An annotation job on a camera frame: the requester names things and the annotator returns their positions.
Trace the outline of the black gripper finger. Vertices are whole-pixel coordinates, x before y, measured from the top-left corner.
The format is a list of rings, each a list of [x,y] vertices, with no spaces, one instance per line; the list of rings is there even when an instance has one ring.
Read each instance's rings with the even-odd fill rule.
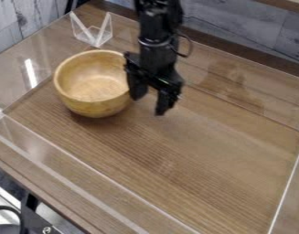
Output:
[[[149,93],[149,79],[139,71],[127,71],[127,82],[130,87],[130,96],[137,101]]]
[[[179,95],[179,89],[158,91],[158,101],[155,107],[157,116],[163,116],[165,113],[174,108]]]

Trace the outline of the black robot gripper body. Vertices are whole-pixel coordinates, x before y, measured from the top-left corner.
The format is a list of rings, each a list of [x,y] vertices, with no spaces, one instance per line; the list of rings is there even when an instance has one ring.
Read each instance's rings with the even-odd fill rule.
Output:
[[[185,79],[178,74],[175,65],[178,54],[173,49],[142,50],[139,53],[125,52],[125,70],[142,72],[149,79],[149,89],[182,90]]]

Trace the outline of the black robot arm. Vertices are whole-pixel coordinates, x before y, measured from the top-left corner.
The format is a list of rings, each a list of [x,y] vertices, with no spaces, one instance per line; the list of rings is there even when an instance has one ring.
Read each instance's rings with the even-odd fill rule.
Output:
[[[183,9],[179,0],[135,0],[139,19],[139,52],[126,52],[125,70],[130,96],[138,101],[158,91],[155,114],[163,116],[174,108],[185,79],[177,71],[178,57],[193,54],[193,41],[179,31]]]

